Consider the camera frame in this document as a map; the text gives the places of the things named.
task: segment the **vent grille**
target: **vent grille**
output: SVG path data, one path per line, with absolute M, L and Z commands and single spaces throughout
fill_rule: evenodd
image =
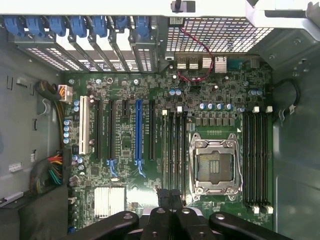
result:
M 186 18 L 184 29 L 214 53 L 246 53 L 273 28 L 255 28 L 245 17 Z M 169 27 L 168 52 L 205 52 L 203 46 L 184 35 L 178 27 Z
M 57 59 L 59 59 L 61 62 L 67 64 L 70 68 L 76 70 L 76 71 L 81 71 L 82 68 L 77 65 L 74 61 L 70 60 L 68 57 L 66 57 L 65 55 L 63 55 L 59 50 L 57 50 L 56 48 L 46 48 L 45 50 L 47 50 L 50 54 L 52 54 L 53 56 L 55 56 Z
M 139 57 L 140 57 L 143 71 L 152 72 L 150 50 L 147 48 L 145 49 L 140 48 L 138 49 L 138 52 L 139 52 Z
M 68 68 L 66 68 L 61 63 L 57 62 L 56 60 L 52 59 L 50 56 L 43 53 L 38 48 L 26 48 L 26 50 L 29 51 L 30 53 L 36 55 L 37 57 L 45 60 L 46 62 L 48 62 L 49 64 L 51 64 L 52 66 L 56 67 L 57 69 L 59 69 L 61 71 L 69 71 Z

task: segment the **green circuit board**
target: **green circuit board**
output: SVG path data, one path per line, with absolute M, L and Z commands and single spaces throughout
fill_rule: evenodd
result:
M 101 154 L 96 158 L 96 146 L 89 147 L 89 154 L 83 155 L 84 169 L 78 164 L 72 165 L 72 176 L 78 181 L 72 190 L 75 192 L 74 226 L 84 228 L 100 220 L 95 215 L 95 189 L 102 187 L 123 187 L 125 191 L 124 210 L 141 215 L 146 208 L 158 207 L 157 190 L 161 188 L 179 189 L 186 206 L 198 208 L 208 218 L 217 211 L 225 211 L 268 229 L 273 229 L 273 215 L 260 212 L 253 214 L 243 203 L 242 192 L 230 200 L 226 195 L 202 195 L 195 201 L 190 188 L 189 144 L 194 133 L 203 139 L 227 139 L 235 134 L 239 143 L 240 168 L 242 171 L 243 153 L 243 114 L 239 108 L 252 109 L 260 106 L 263 109 L 270 103 L 270 96 L 265 87 L 271 81 L 271 70 L 268 66 L 257 69 L 228 69 L 227 73 L 212 73 L 210 77 L 199 83 L 181 82 L 174 75 L 173 69 L 163 74 L 124 74 L 124 73 L 68 73 L 63 76 L 67 85 L 74 80 L 72 86 L 73 101 L 80 96 L 94 95 L 102 107 L 101 117 Z M 187 77 L 197 76 L 198 73 L 188 73 Z M 262 95 L 251 94 L 251 90 L 261 90 Z M 139 174 L 135 165 L 135 132 L 136 132 L 136 100 L 142 100 L 142 170 L 145 177 Z M 110 150 L 110 104 L 113 102 L 113 143 L 116 163 L 112 174 L 107 164 Z M 124 101 L 128 113 L 124 113 Z M 150 129 L 150 101 L 154 102 L 154 131 Z M 95 104 L 90 106 L 89 139 L 96 139 L 97 113 Z M 182 161 L 182 153 L 177 147 L 176 116 L 185 113 L 186 120 L 186 153 L 185 169 L 181 163 L 177 167 L 168 166 L 168 158 L 173 162 Z M 169 117 L 173 116 L 169 128 Z M 72 121 L 70 144 L 72 152 L 77 152 L 79 145 L 79 112 L 74 111 L 73 104 L 66 104 L 65 118 Z M 272 203 L 272 123 L 271 116 L 267 117 L 267 192 L 268 200 Z M 150 138 L 154 139 L 154 159 L 150 156 Z M 185 171 L 186 185 L 183 187 L 181 177 Z

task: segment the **white connector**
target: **white connector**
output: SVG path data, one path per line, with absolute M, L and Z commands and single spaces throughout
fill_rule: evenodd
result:
M 72 86 L 68 85 L 58 85 L 58 92 L 61 95 L 61 102 L 71 104 L 72 103 L 72 94 L 73 94 L 73 88 Z
M 79 154 L 89 153 L 89 97 L 80 96 Z

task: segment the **white pci slot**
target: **white pci slot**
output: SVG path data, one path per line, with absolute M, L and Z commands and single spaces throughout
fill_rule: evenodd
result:
M 89 97 L 80 96 L 79 154 L 89 153 Z

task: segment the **motherboard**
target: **motherboard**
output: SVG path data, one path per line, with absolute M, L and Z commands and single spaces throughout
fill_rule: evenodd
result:
M 242 64 L 200 82 L 174 68 L 65 74 L 74 227 L 142 215 L 159 206 L 159 189 L 177 189 L 206 218 L 224 211 L 272 230 L 271 76 Z

